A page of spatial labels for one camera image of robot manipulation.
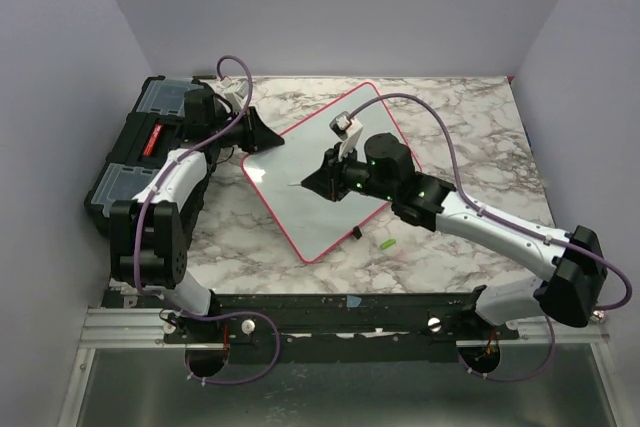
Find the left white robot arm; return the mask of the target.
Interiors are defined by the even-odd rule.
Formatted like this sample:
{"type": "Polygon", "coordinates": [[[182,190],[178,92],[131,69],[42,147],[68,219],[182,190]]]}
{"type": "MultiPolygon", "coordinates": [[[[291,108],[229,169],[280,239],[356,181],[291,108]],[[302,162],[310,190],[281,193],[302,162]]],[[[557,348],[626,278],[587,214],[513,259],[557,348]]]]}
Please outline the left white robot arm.
{"type": "Polygon", "coordinates": [[[126,139],[138,166],[153,175],[109,212],[112,277],[188,315],[187,329],[201,342],[220,334],[222,319],[214,292],[188,271],[188,249],[220,153],[257,153],[284,143],[260,119],[252,97],[201,85],[185,92],[180,116],[135,112],[126,139]]]}

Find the pink-framed whiteboard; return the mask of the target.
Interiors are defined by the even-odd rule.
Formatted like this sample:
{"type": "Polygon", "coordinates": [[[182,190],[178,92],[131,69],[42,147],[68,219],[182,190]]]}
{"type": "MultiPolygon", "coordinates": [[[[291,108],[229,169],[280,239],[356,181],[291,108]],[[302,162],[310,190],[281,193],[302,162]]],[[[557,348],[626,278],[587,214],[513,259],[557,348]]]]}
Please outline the pink-framed whiteboard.
{"type": "Polygon", "coordinates": [[[340,143],[330,123],[380,95],[371,82],[286,129],[284,144],[246,156],[241,168],[298,257],[320,259],[388,205],[386,200],[348,193],[336,197],[325,153],[340,143]]]}

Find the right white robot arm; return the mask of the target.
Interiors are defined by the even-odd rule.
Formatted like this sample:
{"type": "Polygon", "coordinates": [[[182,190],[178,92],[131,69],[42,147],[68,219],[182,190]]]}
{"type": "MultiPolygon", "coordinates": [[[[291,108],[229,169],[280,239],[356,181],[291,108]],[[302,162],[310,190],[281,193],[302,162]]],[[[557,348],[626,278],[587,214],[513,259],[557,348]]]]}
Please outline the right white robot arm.
{"type": "Polygon", "coordinates": [[[365,159],[328,149],[302,187],[332,201],[348,193],[390,202],[403,222],[461,237],[525,267],[531,277],[475,289],[460,326],[480,339],[508,321],[546,315],[569,327],[588,324],[606,279],[597,234],[584,226],[571,232],[548,228],[463,197],[460,189],[416,169],[408,146],[390,133],[364,144],[365,159]]]}

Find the green marker cap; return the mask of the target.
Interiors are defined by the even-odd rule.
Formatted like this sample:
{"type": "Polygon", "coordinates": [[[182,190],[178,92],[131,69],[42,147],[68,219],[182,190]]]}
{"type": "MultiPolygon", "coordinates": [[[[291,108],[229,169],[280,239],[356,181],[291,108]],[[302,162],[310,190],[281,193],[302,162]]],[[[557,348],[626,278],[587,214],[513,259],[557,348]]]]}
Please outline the green marker cap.
{"type": "Polygon", "coordinates": [[[388,240],[386,240],[386,241],[384,241],[383,243],[380,244],[380,249],[381,250],[386,250],[386,249],[392,247],[395,244],[396,244],[396,240],[395,239],[388,239],[388,240]]]}

